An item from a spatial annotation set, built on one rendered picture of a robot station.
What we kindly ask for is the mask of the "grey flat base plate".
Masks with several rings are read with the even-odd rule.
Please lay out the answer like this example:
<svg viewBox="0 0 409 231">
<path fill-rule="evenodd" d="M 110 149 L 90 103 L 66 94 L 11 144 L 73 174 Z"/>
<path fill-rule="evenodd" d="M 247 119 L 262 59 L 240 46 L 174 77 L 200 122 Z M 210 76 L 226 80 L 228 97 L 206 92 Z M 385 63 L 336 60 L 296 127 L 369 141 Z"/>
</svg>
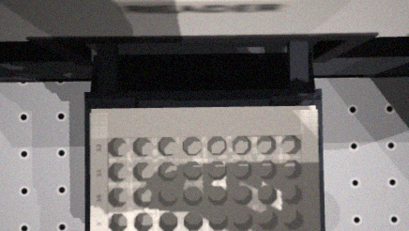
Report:
<svg viewBox="0 0 409 231">
<path fill-rule="evenodd" d="M 314 82 L 326 231 L 409 231 L 409 77 Z M 0 231 L 85 231 L 90 85 L 0 83 Z"/>
</svg>

